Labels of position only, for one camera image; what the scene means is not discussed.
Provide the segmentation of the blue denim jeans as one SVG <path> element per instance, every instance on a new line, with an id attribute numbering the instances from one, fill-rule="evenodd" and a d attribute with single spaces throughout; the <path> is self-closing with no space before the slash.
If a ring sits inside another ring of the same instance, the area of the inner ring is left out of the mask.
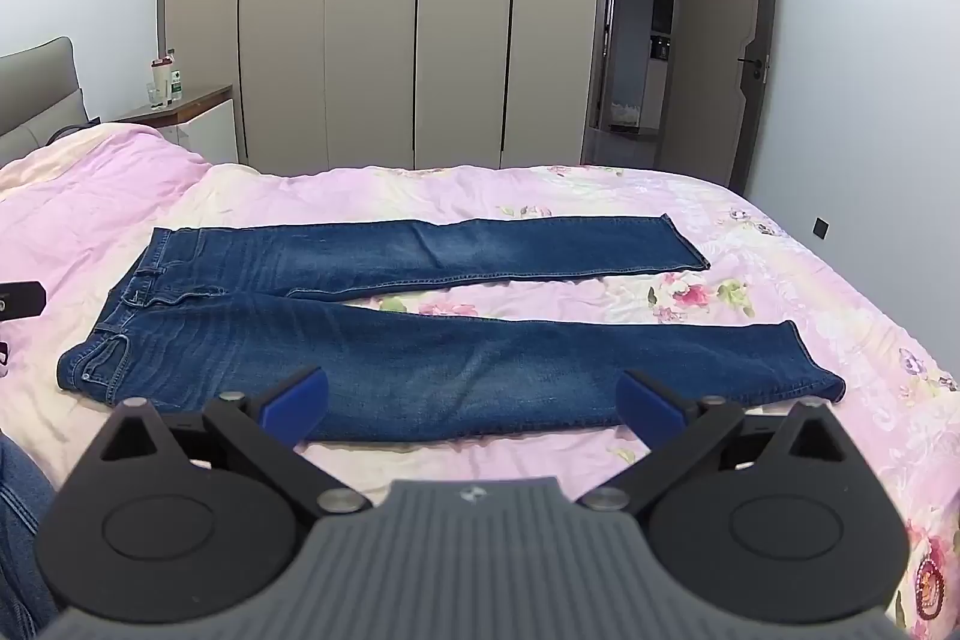
<path id="1" fill-rule="evenodd" d="M 379 312 L 373 299 L 485 283 L 701 271 L 667 218 L 158 229 L 57 364 L 67 392 L 194 413 L 301 370 L 329 380 L 314 437 L 425 443 L 617 422 L 628 370 L 754 408 L 836 401 L 792 324 L 601 325 Z"/>

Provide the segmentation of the grey bedroom door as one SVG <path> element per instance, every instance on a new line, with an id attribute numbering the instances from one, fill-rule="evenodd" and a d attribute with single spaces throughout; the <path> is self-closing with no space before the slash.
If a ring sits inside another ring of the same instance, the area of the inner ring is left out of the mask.
<path id="1" fill-rule="evenodd" d="M 747 190 L 775 11 L 776 0 L 677 0 L 659 169 Z"/>

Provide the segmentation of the grey upholstered headboard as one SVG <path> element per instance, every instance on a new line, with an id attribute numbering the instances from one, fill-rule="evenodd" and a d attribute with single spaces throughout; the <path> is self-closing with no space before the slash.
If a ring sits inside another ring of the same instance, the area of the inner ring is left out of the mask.
<path id="1" fill-rule="evenodd" d="M 0 89 L 2 167 L 99 124 L 86 112 L 68 37 L 3 55 Z"/>

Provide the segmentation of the clear drinking glass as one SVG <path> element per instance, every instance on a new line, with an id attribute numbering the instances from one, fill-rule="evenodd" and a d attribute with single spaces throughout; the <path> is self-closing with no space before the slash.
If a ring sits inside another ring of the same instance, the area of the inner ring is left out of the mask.
<path id="1" fill-rule="evenodd" d="M 153 107 L 153 109 L 160 109 L 166 106 L 166 96 L 164 96 L 164 92 L 162 92 L 158 86 L 148 85 L 148 97 L 149 105 Z"/>

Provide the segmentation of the wooden top nightstand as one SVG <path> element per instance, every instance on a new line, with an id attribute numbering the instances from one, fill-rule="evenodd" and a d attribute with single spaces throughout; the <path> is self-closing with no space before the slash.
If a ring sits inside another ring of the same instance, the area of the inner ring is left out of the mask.
<path id="1" fill-rule="evenodd" d="M 210 164 L 239 164 L 233 86 L 189 88 L 166 107 L 139 107 L 119 117 L 121 124 L 155 128 L 163 138 L 195 152 Z"/>

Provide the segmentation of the white bottle green label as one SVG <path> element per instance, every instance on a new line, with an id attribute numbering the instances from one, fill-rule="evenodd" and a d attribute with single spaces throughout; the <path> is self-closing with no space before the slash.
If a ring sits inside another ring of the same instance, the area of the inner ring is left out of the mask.
<path id="1" fill-rule="evenodd" d="M 182 99 L 184 90 L 182 89 L 182 74 L 176 64 L 176 51 L 169 49 L 166 52 L 166 60 L 169 62 L 169 91 L 167 92 L 167 102 L 169 104 L 177 103 Z"/>

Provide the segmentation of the beige built-in wardrobe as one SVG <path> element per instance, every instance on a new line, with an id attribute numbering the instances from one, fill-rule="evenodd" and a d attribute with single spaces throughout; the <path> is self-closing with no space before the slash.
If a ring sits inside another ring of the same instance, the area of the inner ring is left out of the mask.
<path id="1" fill-rule="evenodd" d="M 268 174 L 574 164 L 596 0 L 158 0 L 192 88 Z"/>

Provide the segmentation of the black wall socket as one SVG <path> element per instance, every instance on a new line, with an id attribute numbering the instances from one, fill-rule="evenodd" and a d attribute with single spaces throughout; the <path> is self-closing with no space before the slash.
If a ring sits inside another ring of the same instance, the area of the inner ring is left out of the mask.
<path id="1" fill-rule="evenodd" d="M 815 237 L 818 237 L 819 239 L 825 239 L 825 237 L 827 237 L 827 232 L 828 232 L 827 221 L 822 220 L 822 218 L 817 218 L 815 220 L 814 229 L 812 229 L 812 232 L 814 232 Z"/>

